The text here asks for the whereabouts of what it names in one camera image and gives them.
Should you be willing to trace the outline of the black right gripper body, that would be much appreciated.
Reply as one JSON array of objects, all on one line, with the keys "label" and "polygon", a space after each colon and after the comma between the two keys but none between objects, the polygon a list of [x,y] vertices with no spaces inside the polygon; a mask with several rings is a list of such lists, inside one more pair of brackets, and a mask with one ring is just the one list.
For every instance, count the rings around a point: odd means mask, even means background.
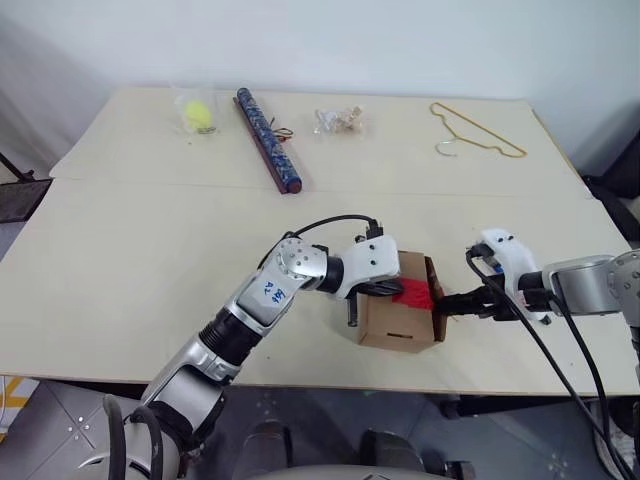
[{"label": "black right gripper body", "polygon": [[515,301],[499,287],[484,286],[486,299],[483,301],[484,315],[494,321],[520,321],[521,311]]}]

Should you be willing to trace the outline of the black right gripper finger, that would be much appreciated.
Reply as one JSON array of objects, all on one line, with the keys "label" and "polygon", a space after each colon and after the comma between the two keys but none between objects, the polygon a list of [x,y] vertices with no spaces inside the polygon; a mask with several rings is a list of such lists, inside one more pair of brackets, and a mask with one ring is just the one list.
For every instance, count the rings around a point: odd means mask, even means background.
[{"label": "black right gripper finger", "polygon": [[438,304],[493,304],[494,294],[489,288],[476,288],[466,293],[448,294],[438,299]]},{"label": "black right gripper finger", "polygon": [[468,304],[462,302],[439,302],[438,312],[441,315],[459,316],[459,315],[476,315],[478,317],[492,317],[495,313],[495,308],[492,304],[484,305],[480,304]]}]

